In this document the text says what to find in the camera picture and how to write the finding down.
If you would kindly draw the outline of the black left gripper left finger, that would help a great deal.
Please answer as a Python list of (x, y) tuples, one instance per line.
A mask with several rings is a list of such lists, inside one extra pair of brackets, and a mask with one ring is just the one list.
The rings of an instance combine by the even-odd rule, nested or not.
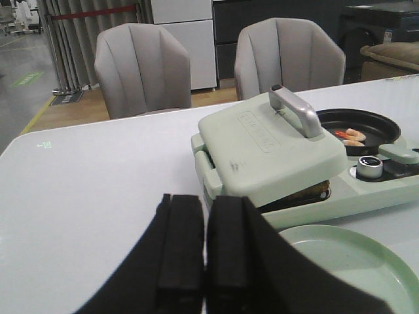
[(77, 313), (201, 313), (203, 248), (199, 197), (165, 194), (130, 253)]

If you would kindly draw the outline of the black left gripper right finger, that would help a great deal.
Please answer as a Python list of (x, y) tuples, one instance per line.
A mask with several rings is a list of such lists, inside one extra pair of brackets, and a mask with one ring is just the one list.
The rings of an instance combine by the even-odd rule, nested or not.
[(218, 196), (207, 234), (208, 313), (391, 313), (291, 246), (247, 197)]

